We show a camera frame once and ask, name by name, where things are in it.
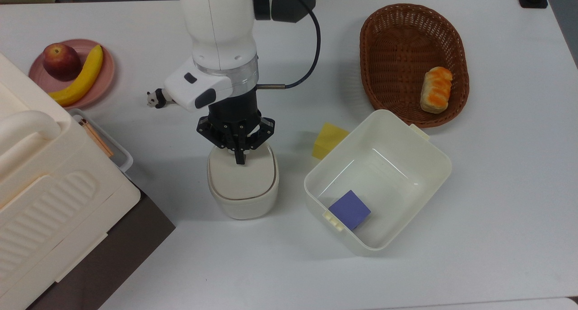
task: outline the brown basket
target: brown basket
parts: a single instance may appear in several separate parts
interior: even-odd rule
[[[462,40],[446,18],[422,5],[394,4],[374,12],[359,39],[361,79],[375,109],[408,124],[435,127],[451,121],[468,100],[469,76]],[[454,75],[446,111],[421,109],[424,76],[442,66]]]

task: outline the bread roll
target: bread roll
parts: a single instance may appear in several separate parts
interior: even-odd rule
[[[421,109],[430,113],[440,113],[447,108],[452,88],[452,72],[447,68],[435,67],[425,74],[421,87]]]

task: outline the yellow block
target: yellow block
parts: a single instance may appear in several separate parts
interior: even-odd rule
[[[315,140],[312,155],[319,160],[322,160],[335,148],[335,146],[339,144],[339,142],[343,141],[347,135],[349,135],[349,132],[345,131],[345,129],[340,129],[336,125],[330,123],[324,123],[322,131]]]

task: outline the yellow banana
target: yellow banana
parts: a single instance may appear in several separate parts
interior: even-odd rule
[[[49,93],[50,97],[63,107],[78,102],[78,100],[92,88],[94,82],[97,80],[98,74],[101,72],[102,65],[103,48],[101,45],[97,45],[91,49],[89,55],[86,57],[82,71],[74,82],[60,91]]]

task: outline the red apple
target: red apple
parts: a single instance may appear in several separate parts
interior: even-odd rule
[[[74,80],[82,70],[78,53],[63,43],[48,45],[42,52],[42,58],[44,69],[56,80]]]

